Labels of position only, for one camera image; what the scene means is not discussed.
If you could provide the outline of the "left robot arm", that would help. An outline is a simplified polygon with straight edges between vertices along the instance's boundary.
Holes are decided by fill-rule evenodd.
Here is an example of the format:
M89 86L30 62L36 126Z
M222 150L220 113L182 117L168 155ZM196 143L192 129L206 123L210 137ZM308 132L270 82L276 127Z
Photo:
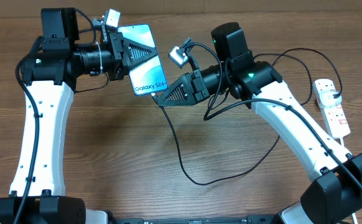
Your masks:
M146 82L160 64L147 24L119 26L119 12L90 20L93 40L80 43L74 7L43 8L43 34L16 65L26 98L21 154L9 195L0 198L0 223L114 223L112 213L88 209L66 195L63 176L65 131L82 75L108 81L134 78L141 68Z

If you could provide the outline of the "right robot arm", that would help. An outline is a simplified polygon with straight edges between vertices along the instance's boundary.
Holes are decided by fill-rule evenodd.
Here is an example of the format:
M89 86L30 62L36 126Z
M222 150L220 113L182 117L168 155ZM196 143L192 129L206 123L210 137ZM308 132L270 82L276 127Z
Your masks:
M237 22L211 32L216 65L202 70L191 55L195 42L174 47L169 58L192 71L155 99L161 107L215 102L227 91L237 105L264 118L303 165L310 186L299 201L273 215L248 215L248 223L343 223L362 208L362 153L353 155L329 136L294 98L281 74L258 60Z

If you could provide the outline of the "blue Galaxy smartphone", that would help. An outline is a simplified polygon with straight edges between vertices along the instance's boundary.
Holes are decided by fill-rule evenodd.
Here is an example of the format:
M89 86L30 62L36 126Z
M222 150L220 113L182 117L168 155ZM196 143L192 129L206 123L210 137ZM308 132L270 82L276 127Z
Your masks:
M122 26L118 28L118 32L122 32L124 38L150 47L156 47L153 33L147 24ZM168 88L159 52L154 58L131 70L128 75L134 94L137 96L157 93Z

